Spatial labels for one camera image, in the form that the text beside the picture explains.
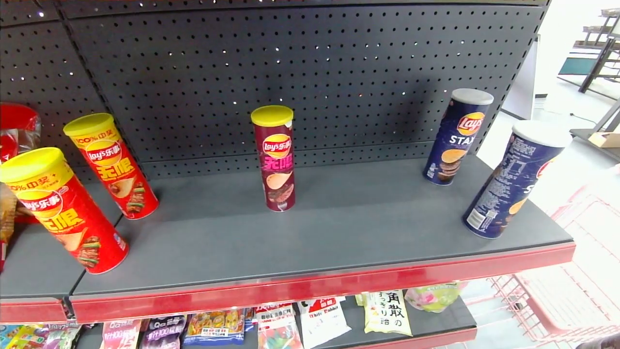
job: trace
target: white plastic lid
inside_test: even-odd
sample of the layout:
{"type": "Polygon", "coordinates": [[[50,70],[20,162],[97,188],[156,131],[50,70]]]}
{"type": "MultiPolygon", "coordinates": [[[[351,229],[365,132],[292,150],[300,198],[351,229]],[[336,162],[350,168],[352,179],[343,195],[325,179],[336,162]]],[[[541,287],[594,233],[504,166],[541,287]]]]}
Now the white plastic lid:
{"type": "Polygon", "coordinates": [[[573,140],[568,129],[538,120],[517,121],[512,127],[512,132],[530,142],[554,148],[565,148],[573,140]]]}
{"type": "Polygon", "coordinates": [[[493,95],[472,88],[458,88],[452,91],[452,99],[461,103],[488,106],[493,103],[493,95]]]}

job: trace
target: lay's chip can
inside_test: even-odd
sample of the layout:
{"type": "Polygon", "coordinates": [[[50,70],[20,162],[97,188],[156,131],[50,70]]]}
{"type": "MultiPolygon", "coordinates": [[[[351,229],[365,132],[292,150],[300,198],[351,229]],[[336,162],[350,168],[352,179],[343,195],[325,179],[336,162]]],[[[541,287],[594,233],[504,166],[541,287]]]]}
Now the lay's chip can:
{"type": "Polygon", "coordinates": [[[129,245],[117,234],[58,148],[17,155],[0,167],[0,179],[91,274],[119,265],[129,245]]]}
{"type": "Polygon", "coordinates": [[[465,226],[480,237],[502,234],[543,172],[572,141],[568,130],[542,121],[517,121],[512,132],[502,162],[463,215],[465,226]]]}
{"type": "Polygon", "coordinates": [[[452,91],[424,166],[424,177],[437,185],[447,186],[452,183],[491,103],[493,96],[484,91],[471,88],[452,91]]]}
{"type": "Polygon", "coordinates": [[[295,205],[293,173],[293,110],[264,106],[251,115],[259,151],[267,207],[284,212],[295,205]]]}
{"type": "Polygon", "coordinates": [[[159,202],[114,126],[111,114],[82,116],[66,124],[63,132],[77,146],[127,219],[144,218],[157,209],[159,202]]]}

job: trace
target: cardboard box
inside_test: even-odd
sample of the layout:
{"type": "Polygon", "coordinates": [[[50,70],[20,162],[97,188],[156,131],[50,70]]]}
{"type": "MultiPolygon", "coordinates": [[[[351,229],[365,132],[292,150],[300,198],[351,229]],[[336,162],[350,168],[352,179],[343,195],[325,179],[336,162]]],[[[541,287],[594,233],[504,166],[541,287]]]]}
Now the cardboard box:
{"type": "Polygon", "coordinates": [[[588,140],[599,148],[620,148],[618,132],[595,132],[588,140]]]}

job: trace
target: maroon chip can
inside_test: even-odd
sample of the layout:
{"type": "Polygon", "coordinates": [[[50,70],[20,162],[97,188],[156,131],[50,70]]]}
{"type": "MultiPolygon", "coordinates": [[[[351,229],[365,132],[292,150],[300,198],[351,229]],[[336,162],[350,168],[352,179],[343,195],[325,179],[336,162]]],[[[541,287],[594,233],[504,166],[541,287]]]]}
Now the maroon chip can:
{"type": "Polygon", "coordinates": [[[293,110],[264,106],[251,115],[267,207],[284,212],[295,205],[293,110]]]}

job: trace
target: gray shelf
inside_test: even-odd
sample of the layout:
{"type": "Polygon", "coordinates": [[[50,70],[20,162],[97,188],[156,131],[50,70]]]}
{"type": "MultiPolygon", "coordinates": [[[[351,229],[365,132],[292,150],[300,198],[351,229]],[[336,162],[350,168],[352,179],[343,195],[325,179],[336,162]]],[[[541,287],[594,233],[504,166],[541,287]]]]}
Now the gray shelf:
{"type": "Polygon", "coordinates": [[[611,156],[615,160],[620,161],[620,148],[600,148],[593,144],[591,141],[589,141],[589,138],[590,136],[592,136],[593,133],[592,129],[572,129],[570,130],[570,133],[573,136],[582,139],[589,146],[600,150],[605,155],[611,156]]]}
{"type": "MultiPolygon", "coordinates": [[[[86,188],[105,216],[115,224],[120,210],[99,183],[86,188]]],[[[11,240],[0,274],[0,299],[68,296],[84,273],[82,267],[40,224],[20,225],[11,240]]]]}
{"type": "Polygon", "coordinates": [[[531,202],[501,238],[476,237],[461,215],[491,169],[469,156],[443,187],[422,178],[425,161],[298,168],[297,204],[282,214],[265,207],[258,172],[152,181],[159,209],[117,225],[131,244],[127,259],[103,275],[85,275],[74,295],[251,283],[572,241],[531,202]]]}
{"type": "MultiPolygon", "coordinates": [[[[405,335],[395,333],[364,333],[364,308],[355,304],[354,297],[347,297],[347,300],[341,303],[342,309],[347,318],[347,324],[351,327],[351,331],[330,340],[329,342],[319,345],[320,349],[340,349],[359,347],[362,345],[374,345],[379,343],[393,342],[397,340],[411,339],[405,335]]],[[[459,330],[467,330],[476,328],[476,321],[469,313],[467,306],[461,298],[457,299],[454,304],[449,306],[440,314],[428,313],[414,309],[407,304],[407,315],[409,316],[409,325],[412,334],[415,337],[433,336],[442,333],[454,332],[459,330]]],[[[297,326],[301,333],[301,323],[297,316],[297,326]]],[[[97,326],[86,331],[78,342],[78,349],[95,349],[101,344],[102,327],[97,326]]],[[[247,332],[243,345],[231,345],[221,347],[222,349],[256,349],[258,345],[257,332],[255,330],[247,332]]],[[[184,346],[185,349],[199,349],[204,347],[184,346]]]]}

